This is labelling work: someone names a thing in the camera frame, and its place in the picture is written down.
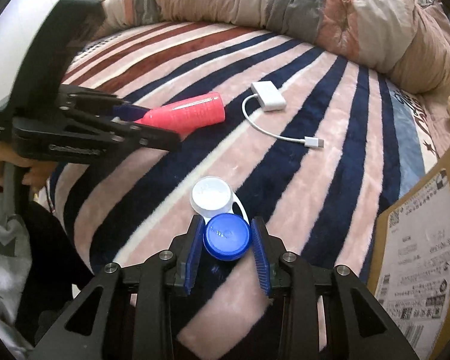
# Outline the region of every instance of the black pants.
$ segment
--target black pants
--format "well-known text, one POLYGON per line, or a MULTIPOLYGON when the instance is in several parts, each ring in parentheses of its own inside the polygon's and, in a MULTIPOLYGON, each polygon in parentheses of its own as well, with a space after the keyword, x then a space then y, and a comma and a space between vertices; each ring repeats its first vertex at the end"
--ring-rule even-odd
POLYGON ((60 222, 32 202, 23 218, 30 235, 31 269, 20 301, 15 327, 36 344, 39 316, 59 311, 72 300, 71 285, 83 288, 93 274, 78 256, 60 222))

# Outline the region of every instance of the blue cap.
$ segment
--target blue cap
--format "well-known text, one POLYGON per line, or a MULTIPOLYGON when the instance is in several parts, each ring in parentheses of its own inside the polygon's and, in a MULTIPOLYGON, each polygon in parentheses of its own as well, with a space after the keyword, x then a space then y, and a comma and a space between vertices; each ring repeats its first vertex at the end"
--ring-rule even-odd
POLYGON ((214 216, 203 233, 203 244, 207 252, 222 261, 242 257, 250 246, 250 241, 248 223, 235 214, 214 216))

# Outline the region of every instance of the metal screw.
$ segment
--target metal screw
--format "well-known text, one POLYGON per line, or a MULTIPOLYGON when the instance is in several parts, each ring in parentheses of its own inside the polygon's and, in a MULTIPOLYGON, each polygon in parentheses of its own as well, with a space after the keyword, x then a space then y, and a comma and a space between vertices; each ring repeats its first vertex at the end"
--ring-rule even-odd
POLYGON ((171 250, 162 250, 160 252, 160 259, 161 260, 169 260, 173 257, 173 252, 171 250))
POLYGON ((114 273, 119 268, 119 265, 116 262, 111 262, 105 265, 105 272, 108 274, 114 273))
POLYGON ((337 273, 342 276, 347 276, 350 273, 350 268, 346 265, 337 266, 337 273))
POLYGON ((284 254, 282 254, 282 258, 287 262, 287 263, 293 263, 293 261, 296 260, 296 254, 292 253, 290 251, 286 251, 284 254))

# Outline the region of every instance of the person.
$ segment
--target person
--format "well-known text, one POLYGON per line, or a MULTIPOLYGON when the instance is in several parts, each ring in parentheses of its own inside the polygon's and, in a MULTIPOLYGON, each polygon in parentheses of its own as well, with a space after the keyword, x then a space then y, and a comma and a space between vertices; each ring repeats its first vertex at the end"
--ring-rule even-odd
POLYGON ((0 339, 21 360, 51 325, 53 313, 72 299, 71 284, 83 288, 93 276, 42 206, 31 202, 24 218, 7 217, 5 162, 29 169, 22 183, 34 192, 45 185, 56 164, 22 158, 0 142, 0 339))

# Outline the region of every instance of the red stripe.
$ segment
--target red stripe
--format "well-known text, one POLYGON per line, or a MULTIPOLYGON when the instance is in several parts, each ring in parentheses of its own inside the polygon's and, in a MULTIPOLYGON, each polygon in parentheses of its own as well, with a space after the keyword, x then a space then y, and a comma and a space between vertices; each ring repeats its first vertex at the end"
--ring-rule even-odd
POLYGON ((100 73, 103 69, 108 68, 110 65, 114 64, 115 62, 120 61, 123 57, 127 56, 128 54, 140 50, 141 48, 145 46, 149 46, 154 43, 161 42, 165 39, 172 38, 177 35, 181 35, 186 32, 190 32, 193 30, 198 30, 199 28, 209 26, 210 23, 191 23, 189 25, 176 28, 171 31, 167 31, 163 34, 156 35, 154 37, 151 37, 149 39, 144 40, 143 42, 135 43, 130 47, 127 47, 125 50, 122 50, 120 52, 117 52, 116 54, 113 54, 109 56, 107 59, 99 62, 89 70, 87 70, 85 73, 83 73, 80 77, 73 80, 73 85, 80 85, 87 81, 88 79, 92 78, 95 74, 100 73))
POLYGON ((152 69, 160 66, 161 64, 175 59, 177 57, 183 56, 194 51, 202 50, 204 48, 219 44, 230 39, 234 39, 241 35, 249 32, 256 31, 255 28, 245 28, 245 27, 234 27, 230 30, 225 30, 222 32, 214 33, 211 35, 204 36, 202 38, 190 40, 182 44, 178 44, 169 49, 157 52, 156 54, 150 55, 149 57, 142 59, 141 61, 130 66, 126 71, 124 71, 119 76, 116 76, 99 87, 97 90, 104 91, 107 93, 114 93, 118 89, 122 88, 124 85, 131 83, 138 77, 148 73, 152 69))
POLYGON ((94 55, 92 58, 86 60, 84 63, 82 63, 81 65, 77 66, 76 68, 72 69, 71 71, 69 71, 63 78, 63 81, 67 80, 68 78, 70 78, 71 76, 73 76, 76 72, 80 71, 81 69, 83 69, 84 67, 88 66, 90 63, 92 63, 93 61, 96 61, 98 58, 108 54, 110 51, 113 51, 121 46, 123 46, 124 44, 128 43, 128 42, 132 42, 135 39, 138 39, 142 36, 148 35, 149 33, 155 32, 157 30, 162 30, 163 28, 166 27, 170 27, 171 25, 174 25, 175 23, 165 23, 162 26, 158 26, 158 27, 154 27, 151 30, 148 31, 144 31, 144 32, 140 32, 136 35, 133 35, 130 38, 126 38, 124 40, 121 40, 120 42, 114 44, 111 47, 108 47, 106 49, 104 49, 103 51, 99 52, 97 55, 94 55))

